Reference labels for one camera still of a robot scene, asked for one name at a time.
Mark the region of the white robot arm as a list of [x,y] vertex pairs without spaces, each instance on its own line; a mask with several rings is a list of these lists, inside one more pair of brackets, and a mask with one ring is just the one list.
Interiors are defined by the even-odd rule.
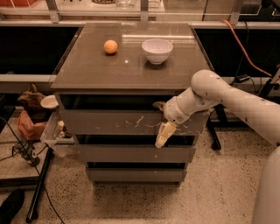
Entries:
[[163,103],[166,119],[160,125],[155,146],[161,148],[177,126],[196,112],[218,104],[225,106],[275,149],[262,169],[252,224],[280,224],[280,105],[227,84],[217,73],[200,70],[191,86]]

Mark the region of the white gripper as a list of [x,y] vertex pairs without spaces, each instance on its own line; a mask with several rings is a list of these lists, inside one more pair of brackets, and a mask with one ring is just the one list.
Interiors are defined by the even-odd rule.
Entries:
[[186,115],[181,110],[176,96],[172,97],[167,102],[155,101],[153,103],[153,107],[164,112],[164,117],[168,121],[168,122],[161,123],[159,130],[158,130],[156,142],[155,142],[155,146],[157,148],[162,148],[165,145],[165,143],[167,142],[167,140],[177,130],[176,124],[184,123],[185,121],[187,121],[190,118],[190,116]]

